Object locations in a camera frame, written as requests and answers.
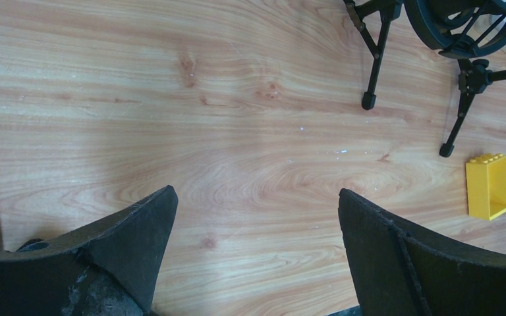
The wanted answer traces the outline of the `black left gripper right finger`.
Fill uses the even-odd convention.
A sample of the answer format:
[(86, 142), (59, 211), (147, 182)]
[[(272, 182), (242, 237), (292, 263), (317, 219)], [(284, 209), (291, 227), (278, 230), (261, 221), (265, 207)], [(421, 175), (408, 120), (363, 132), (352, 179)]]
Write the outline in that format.
[(434, 232), (348, 189), (338, 216), (361, 315), (506, 315), (506, 254)]

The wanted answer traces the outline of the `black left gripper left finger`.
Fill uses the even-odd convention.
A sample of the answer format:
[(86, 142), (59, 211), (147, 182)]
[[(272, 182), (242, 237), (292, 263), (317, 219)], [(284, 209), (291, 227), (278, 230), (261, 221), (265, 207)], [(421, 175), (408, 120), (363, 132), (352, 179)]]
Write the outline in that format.
[(153, 315), (177, 205), (166, 186), (56, 238), (0, 251), (0, 315)]

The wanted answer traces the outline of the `black tripod clip stand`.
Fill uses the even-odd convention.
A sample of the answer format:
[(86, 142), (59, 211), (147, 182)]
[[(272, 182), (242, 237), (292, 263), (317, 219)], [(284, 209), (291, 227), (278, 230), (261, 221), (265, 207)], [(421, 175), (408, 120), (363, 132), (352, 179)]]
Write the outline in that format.
[(481, 94), (494, 82), (506, 80), (506, 70), (492, 71), (490, 62), (486, 59), (458, 60), (459, 78), (458, 89), (460, 91), (457, 119), (445, 143), (439, 149), (441, 157), (450, 157), (454, 148), (455, 140), (469, 112), (476, 95)]

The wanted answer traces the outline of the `tripod stand with shock mount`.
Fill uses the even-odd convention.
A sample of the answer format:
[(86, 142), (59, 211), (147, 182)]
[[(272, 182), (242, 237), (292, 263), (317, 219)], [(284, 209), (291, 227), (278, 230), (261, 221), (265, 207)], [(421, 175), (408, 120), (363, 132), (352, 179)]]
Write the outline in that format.
[[(431, 50), (451, 59), (471, 59), (490, 55), (506, 45), (506, 1), (367, 1), (357, 5), (345, 1), (347, 14), (374, 58), (370, 81), (362, 96), (362, 108), (370, 110), (391, 22), (406, 11), (410, 25)], [(481, 16), (497, 16), (502, 28), (487, 43), (490, 29), (478, 38), (469, 30)]]

